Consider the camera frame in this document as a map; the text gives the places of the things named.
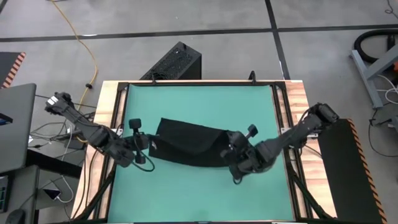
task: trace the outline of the hazard stripe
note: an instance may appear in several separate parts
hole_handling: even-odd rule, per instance
[[[368,167],[368,163],[366,162],[366,158],[365,158],[365,155],[363,153],[363,150],[362,150],[362,147],[361,147],[361,143],[359,141],[358,133],[355,130],[355,125],[353,123],[353,120],[351,120],[351,119],[347,119],[347,122],[349,122],[349,125],[351,126],[351,130],[352,130],[355,142],[356,142],[356,146],[358,148],[359,157],[362,160],[363,168],[365,170],[366,175],[368,176],[369,186],[371,187],[371,190],[373,192],[373,197],[374,197],[374,201],[376,203],[376,206],[379,209],[379,214],[381,216],[381,222],[383,224],[387,224],[386,214],[384,213],[384,210],[382,208],[382,205],[381,205],[381,202],[380,202],[380,199],[379,199],[379,195],[377,194],[376,187],[374,185],[374,182],[373,182],[373,179],[372,179],[372,176],[371,176],[371,172],[370,172],[369,167]]]
[[[17,75],[18,69],[21,67],[22,61],[24,60],[25,56],[26,54],[24,52],[18,55],[4,83],[1,85],[1,88],[9,88],[11,86],[11,83]]]

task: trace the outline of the wooden table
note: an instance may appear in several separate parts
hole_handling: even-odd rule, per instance
[[[307,96],[305,94],[304,90],[304,85],[302,81],[294,81],[294,80],[289,80],[289,81],[279,81],[279,80],[267,80],[270,82],[284,82],[286,85],[287,89],[287,96],[289,99],[289,104],[290,104],[290,110],[293,118],[293,122],[296,124],[301,115],[304,113],[304,111],[308,108],[308,101],[307,101]],[[151,81],[146,81],[146,80],[141,80],[141,81],[104,81],[103,86],[101,89],[101,93],[99,95],[99,100],[98,100],[98,105],[96,109],[96,115],[94,118],[94,122],[98,124],[103,124],[105,126],[110,126],[111,125],[111,119],[113,116],[114,112],[114,105],[115,105],[115,100],[116,100],[116,93],[118,89],[118,84],[119,82],[135,82],[135,83],[144,83],[144,82],[151,82]],[[165,80],[165,81],[160,81],[160,82],[184,82],[184,80]],[[250,80],[199,80],[198,82],[251,82]],[[287,114],[285,111],[285,108],[282,106],[283,105],[283,99],[280,95],[279,97],[279,103],[281,105],[281,110],[282,110],[282,117],[284,120],[285,127],[287,126]],[[119,105],[119,113],[118,117],[116,119],[116,125],[119,125],[121,122],[121,115],[123,111],[123,104],[121,103]],[[316,149],[318,152],[319,146],[318,146],[318,141],[316,140],[309,140],[307,143],[308,146]],[[76,198],[75,198],[75,203],[73,205],[73,211],[72,215],[75,214],[76,210],[78,209],[79,203],[81,199],[83,199],[83,203],[80,207],[80,209],[77,211],[77,215],[79,215],[85,208],[85,202],[86,202],[86,194],[87,194],[87,186],[88,183],[90,183],[90,190],[88,192],[88,202],[93,198],[95,193],[98,190],[99,184],[100,184],[100,177],[102,173],[102,167],[103,167],[103,162],[104,162],[104,156],[102,156],[100,153],[97,153],[95,157],[93,158],[93,155],[95,153],[95,149],[93,149],[91,146],[88,146],[87,152],[86,152],[86,181],[84,181],[84,175],[83,171],[80,177],[79,185],[78,185],[78,190],[76,193]],[[91,178],[90,180],[88,179],[88,171],[89,171],[89,164],[91,162],[91,159],[93,158],[93,163],[92,163],[92,168],[91,168]],[[335,217],[336,212],[335,212],[335,207],[333,204],[333,200],[331,197],[331,192],[328,184],[328,179],[326,177],[326,172],[325,172],[325,167],[323,166],[323,161],[321,158],[319,158],[315,153],[309,151],[306,148],[303,148],[303,153],[301,156],[302,164],[303,164],[303,170],[305,174],[305,180],[307,183],[307,188],[311,192],[311,194],[314,196],[314,198],[317,200],[317,202],[323,207],[323,209],[331,216]],[[86,183],[86,193],[83,195],[83,186],[84,182]],[[305,217],[305,207],[303,203],[303,197],[301,195],[301,192],[299,189],[296,187],[296,192],[298,195],[298,200],[299,200],[299,207],[300,207],[300,213],[302,217]],[[106,216],[106,207],[107,207],[107,201],[109,197],[109,191],[105,192],[101,204],[101,210],[99,213],[100,218],[104,218]]]

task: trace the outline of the black fabric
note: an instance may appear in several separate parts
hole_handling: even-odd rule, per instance
[[[149,155],[198,167],[225,167],[220,152],[228,147],[227,131],[162,118]]]

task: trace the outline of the teal table surface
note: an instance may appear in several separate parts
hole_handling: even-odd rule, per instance
[[[212,128],[247,132],[255,124],[257,143],[277,136],[269,86],[129,87],[128,121],[140,118],[141,131],[155,134],[161,118]],[[263,174],[235,185],[227,167],[192,167],[151,158],[155,171],[118,167],[108,213],[109,223],[293,220],[283,156]],[[150,168],[149,162],[144,165]]]

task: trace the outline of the concrete floor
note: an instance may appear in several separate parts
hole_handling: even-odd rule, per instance
[[[360,26],[396,24],[393,15],[384,13],[387,3],[380,0],[271,0],[278,27]],[[398,10],[398,3],[391,0]],[[118,34],[176,30],[271,28],[263,0],[68,0],[58,5],[79,34]],[[368,142],[371,102],[353,61],[348,58],[352,44],[366,30],[283,32],[287,68],[294,80],[303,80],[310,104],[328,103],[344,118],[351,118],[358,129],[389,223],[398,223],[398,158],[382,157]],[[0,40],[5,37],[72,35],[68,24],[51,2],[9,0],[0,14]],[[283,79],[277,48],[271,32],[257,34],[182,35],[85,40],[98,61],[99,74],[87,105],[96,105],[103,80],[140,78],[178,41],[203,54],[203,79],[247,79],[255,70],[260,79]],[[367,40],[364,48],[378,56],[385,50],[385,38]],[[75,40],[0,42],[0,51],[26,52],[27,57],[13,85],[34,82],[37,94],[50,96],[67,91],[78,101],[84,84],[91,79],[90,55]],[[388,86],[381,81],[381,88]],[[32,129],[51,121],[63,121],[44,111],[43,98],[36,98]],[[84,108],[84,112],[93,111]],[[385,110],[397,111],[396,105]],[[44,130],[53,133],[59,126]],[[398,154],[397,133],[386,127],[372,130],[373,145],[385,154]],[[54,143],[40,150],[50,156],[63,153]],[[79,163],[83,153],[67,161]],[[56,179],[42,173],[40,182]],[[74,190],[76,180],[69,180]],[[65,199],[66,185],[59,181]],[[67,207],[70,213],[72,203]],[[62,206],[40,212],[39,223],[67,220]]]

